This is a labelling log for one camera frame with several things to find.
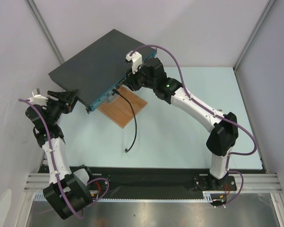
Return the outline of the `dark grey network switch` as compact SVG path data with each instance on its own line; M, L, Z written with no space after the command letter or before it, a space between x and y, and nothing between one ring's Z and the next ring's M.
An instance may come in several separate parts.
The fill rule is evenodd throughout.
M113 29L51 71L49 77L65 91L79 90L77 100L90 113L121 84L131 68L126 55L142 45Z

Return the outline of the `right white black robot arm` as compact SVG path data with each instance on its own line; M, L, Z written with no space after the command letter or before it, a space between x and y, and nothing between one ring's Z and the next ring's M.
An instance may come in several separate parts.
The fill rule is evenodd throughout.
M212 109L185 91L181 82L167 76L163 64L158 58L142 61L141 58L126 57L125 61L131 65L126 71L125 86L132 91L138 91L142 87L153 90L157 98L183 110L209 132L206 146L212 154L212 160L208 183L214 190L221 189L225 185L225 178L228 175L227 155L239 136L238 128L235 126L236 115L233 113L223 114L221 111Z

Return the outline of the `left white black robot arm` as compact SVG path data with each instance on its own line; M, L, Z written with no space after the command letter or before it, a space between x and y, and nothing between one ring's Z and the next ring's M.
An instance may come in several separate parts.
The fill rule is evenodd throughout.
M34 124L33 134L48 161L49 186L43 189L43 195L56 213L67 219L92 203L89 189L95 183L87 166L70 169L64 134L58 125L62 114L73 111L79 90L48 91L47 96L42 96L39 89L35 89L32 94L23 102L29 106L25 115Z

